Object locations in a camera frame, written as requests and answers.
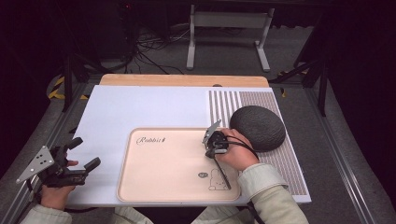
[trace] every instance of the gray felt disc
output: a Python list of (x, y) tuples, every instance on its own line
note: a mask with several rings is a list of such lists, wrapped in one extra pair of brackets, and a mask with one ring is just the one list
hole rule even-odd
[(274, 112), (248, 105), (237, 109), (230, 119), (230, 128), (244, 135), (255, 151), (274, 150), (285, 141), (285, 126)]

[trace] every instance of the wooden tray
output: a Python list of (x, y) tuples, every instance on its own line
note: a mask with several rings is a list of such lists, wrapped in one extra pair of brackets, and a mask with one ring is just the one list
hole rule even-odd
[(220, 163), (221, 178), (202, 143), (206, 128), (137, 128), (129, 138), (118, 197), (123, 202), (214, 202), (240, 196), (238, 171)]

